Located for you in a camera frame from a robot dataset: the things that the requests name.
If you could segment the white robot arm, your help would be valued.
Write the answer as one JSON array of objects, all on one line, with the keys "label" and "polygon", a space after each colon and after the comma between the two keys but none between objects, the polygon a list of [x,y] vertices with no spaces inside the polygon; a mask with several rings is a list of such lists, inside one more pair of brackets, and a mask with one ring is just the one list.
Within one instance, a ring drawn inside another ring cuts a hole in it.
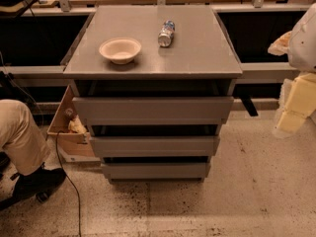
[{"label": "white robot arm", "polygon": [[300,71],[281,86],[273,134],[285,138],[295,134],[316,111],[316,4],[269,46],[268,53],[286,54],[289,65]]}]

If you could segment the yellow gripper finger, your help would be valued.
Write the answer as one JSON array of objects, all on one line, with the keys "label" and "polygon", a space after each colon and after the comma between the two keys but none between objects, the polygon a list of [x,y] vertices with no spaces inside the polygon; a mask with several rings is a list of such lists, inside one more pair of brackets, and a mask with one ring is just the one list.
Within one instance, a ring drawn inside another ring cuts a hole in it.
[{"label": "yellow gripper finger", "polygon": [[281,56],[288,54],[289,40],[291,32],[286,32],[275,40],[268,48],[268,53],[272,55]]},{"label": "yellow gripper finger", "polygon": [[279,95],[273,135],[286,138],[295,134],[316,111],[316,75],[301,73],[285,79]]}]

